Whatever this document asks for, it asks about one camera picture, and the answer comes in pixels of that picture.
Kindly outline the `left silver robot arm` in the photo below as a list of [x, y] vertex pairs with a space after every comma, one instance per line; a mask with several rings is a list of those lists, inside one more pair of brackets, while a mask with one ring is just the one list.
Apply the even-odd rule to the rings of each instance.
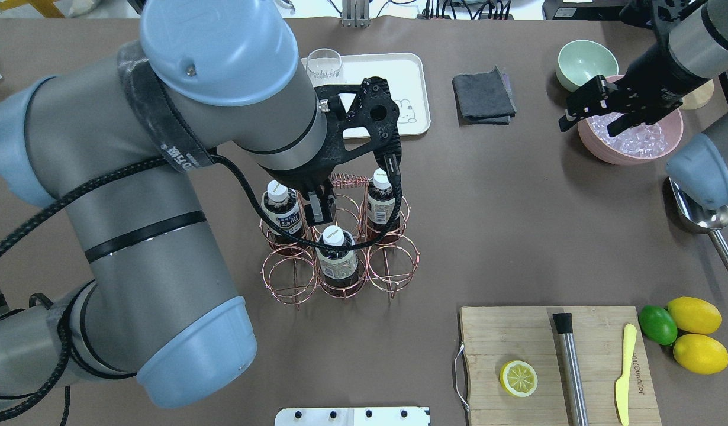
[[321, 183], [326, 120], [272, 1], [150, 1], [140, 38], [0, 102], [0, 176], [66, 209], [94, 279], [0, 318], [0, 422], [56, 385], [135, 377], [177, 409], [245, 372], [257, 343], [188, 172], [234, 141], [285, 185]]

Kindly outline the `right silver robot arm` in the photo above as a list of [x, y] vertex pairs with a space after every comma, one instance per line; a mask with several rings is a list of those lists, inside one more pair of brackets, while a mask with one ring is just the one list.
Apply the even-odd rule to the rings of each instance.
[[[655, 43], [617, 81], [597, 75], [570, 94], [558, 121], [562, 131], [614, 112], [612, 137], [656, 124], [728, 70], [728, 1], [630, 1], [619, 18], [652, 30]], [[676, 151], [665, 170], [703, 208], [728, 206], [728, 112]]]

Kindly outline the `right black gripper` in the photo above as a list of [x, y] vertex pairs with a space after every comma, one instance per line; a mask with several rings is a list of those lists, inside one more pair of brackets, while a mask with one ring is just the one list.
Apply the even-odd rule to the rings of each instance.
[[679, 70], [669, 43], [657, 41], [616, 83], [596, 75], [571, 93], [565, 100], [565, 114], [558, 121], [559, 130], [565, 132], [591, 116], [616, 112], [616, 106], [611, 105], [616, 102], [616, 92], [621, 115], [607, 125], [610, 137], [640, 124], [654, 124], [672, 112], [681, 99]]

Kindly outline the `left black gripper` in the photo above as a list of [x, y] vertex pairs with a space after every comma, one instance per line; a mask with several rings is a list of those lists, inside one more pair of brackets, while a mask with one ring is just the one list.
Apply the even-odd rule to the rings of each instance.
[[257, 153], [258, 164], [275, 180], [306, 192], [307, 225], [331, 224], [334, 221], [336, 196], [330, 175], [340, 159], [340, 142], [300, 142], [290, 148]]

